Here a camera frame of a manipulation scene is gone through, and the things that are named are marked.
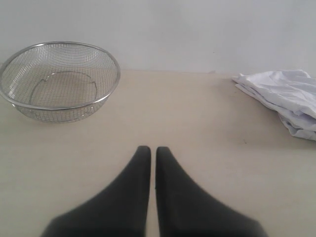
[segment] table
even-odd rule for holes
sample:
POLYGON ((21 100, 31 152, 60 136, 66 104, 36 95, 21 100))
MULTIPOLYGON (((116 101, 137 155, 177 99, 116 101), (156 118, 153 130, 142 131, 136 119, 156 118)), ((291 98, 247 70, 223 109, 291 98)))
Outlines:
POLYGON ((123 71, 105 105, 73 123, 31 120, 0 99, 0 236, 39 236, 93 197, 138 145, 153 153, 147 236, 158 237, 155 151, 169 146, 187 173, 271 237, 316 233, 316 144, 224 74, 123 71))

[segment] white wall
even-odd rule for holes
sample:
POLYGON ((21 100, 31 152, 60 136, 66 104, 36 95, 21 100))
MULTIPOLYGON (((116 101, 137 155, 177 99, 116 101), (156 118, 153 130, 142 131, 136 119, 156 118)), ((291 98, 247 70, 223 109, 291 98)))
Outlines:
POLYGON ((316 0, 0 0, 0 62, 71 40, 124 69, 316 74, 315 10, 316 0))

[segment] colander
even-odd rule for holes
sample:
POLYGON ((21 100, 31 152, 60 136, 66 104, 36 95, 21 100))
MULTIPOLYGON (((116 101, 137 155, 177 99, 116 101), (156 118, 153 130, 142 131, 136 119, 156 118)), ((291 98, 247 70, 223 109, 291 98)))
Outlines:
POLYGON ((0 95, 24 115, 73 122, 95 113, 118 85, 120 69, 104 49, 46 42, 11 56, 0 69, 0 95))

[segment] wire mesh strainer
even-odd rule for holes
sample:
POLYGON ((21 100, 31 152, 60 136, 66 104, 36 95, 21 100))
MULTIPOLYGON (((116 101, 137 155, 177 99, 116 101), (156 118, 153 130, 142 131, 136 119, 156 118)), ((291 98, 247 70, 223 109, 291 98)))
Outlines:
POLYGON ((71 122, 96 112, 119 78, 119 65, 109 52, 85 43, 47 42, 3 64, 0 94, 30 118, 71 122))

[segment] stainless steel bowl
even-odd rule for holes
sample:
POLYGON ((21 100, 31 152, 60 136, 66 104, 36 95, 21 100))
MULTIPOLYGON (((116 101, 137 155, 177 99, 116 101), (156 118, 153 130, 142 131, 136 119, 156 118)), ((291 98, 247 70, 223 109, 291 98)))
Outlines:
POLYGON ((73 122, 96 112, 120 79, 116 59, 78 42, 27 47, 0 69, 0 95, 24 115, 44 122, 73 122))

